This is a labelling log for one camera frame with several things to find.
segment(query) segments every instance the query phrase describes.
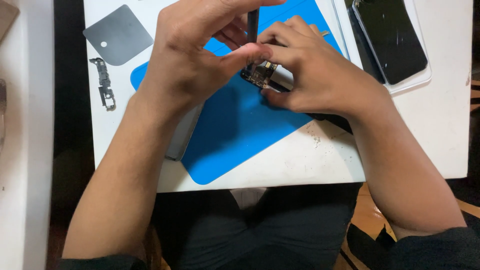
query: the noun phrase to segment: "cracked phone glass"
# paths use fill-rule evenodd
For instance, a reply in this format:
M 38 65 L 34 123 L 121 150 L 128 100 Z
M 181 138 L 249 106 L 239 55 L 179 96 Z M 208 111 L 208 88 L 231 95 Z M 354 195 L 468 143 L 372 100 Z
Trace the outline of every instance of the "cracked phone glass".
M 403 0 L 355 0 L 352 7 L 390 85 L 427 67 L 427 57 Z

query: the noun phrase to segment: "blue silicone mat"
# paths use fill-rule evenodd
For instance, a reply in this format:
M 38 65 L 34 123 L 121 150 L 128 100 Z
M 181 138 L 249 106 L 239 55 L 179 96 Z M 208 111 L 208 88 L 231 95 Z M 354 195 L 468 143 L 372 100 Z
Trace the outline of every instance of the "blue silicone mat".
M 259 32 L 294 15 L 316 24 L 320 31 L 330 31 L 315 0 L 288 0 L 279 6 L 260 8 Z M 325 40 L 341 53 L 332 34 Z M 231 52 L 214 39 L 205 49 L 218 56 Z M 132 71 L 130 81 L 135 90 L 147 65 Z M 302 113 L 269 107 L 259 89 L 237 74 L 205 102 L 181 162 L 196 183 L 208 184 L 311 120 Z

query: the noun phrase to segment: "dark pants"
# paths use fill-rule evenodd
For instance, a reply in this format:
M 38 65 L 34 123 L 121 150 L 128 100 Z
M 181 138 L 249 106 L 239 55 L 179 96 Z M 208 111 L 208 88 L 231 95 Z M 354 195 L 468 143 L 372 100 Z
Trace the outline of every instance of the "dark pants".
M 330 269 L 343 243 L 361 183 L 269 188 L 245 216 L 228 190 L 158 194 L 152 221 L 175 269 L 216 269 L 265 245 Z

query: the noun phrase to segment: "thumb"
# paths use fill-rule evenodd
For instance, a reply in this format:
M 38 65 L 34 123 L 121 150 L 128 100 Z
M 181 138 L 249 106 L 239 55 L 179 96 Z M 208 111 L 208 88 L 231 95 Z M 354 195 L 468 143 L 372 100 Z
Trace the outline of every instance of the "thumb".
M 272 106 L 285 108 L 293 112 L 301 111 L 300 92 L 276 92 L 272 89 L 264 88 L 261 93 Z
M 256 60 L 269 59 L 273 52 L 268 46 L 260 43 L 247 43 L 231 53 L 221 56 L 220 69 L 228 77 L 232 77 L 240 69 Z

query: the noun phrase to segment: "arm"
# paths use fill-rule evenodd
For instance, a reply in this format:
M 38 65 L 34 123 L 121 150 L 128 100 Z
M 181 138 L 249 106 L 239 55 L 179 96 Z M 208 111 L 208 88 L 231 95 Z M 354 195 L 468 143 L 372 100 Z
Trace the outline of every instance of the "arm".
M 289 93 L 264 89 L 272 105 L 348 119 L 370 193 L 398 239 L 430 235 L 465 221 L 450 188 L 403 122 L 388 91 L 296 16 L 259 35 L 270 58 L 294 75 Z
M 283 2 L 180 0 L 160 12 L 145 79 L 80 199 L 63 258 L 138 254 L 178 122 L 245 64 L 271 55 L 265 45 L 245 44 L 242 14 Z M 216 57 L 204 50 L 212 36 L 233 52 Z

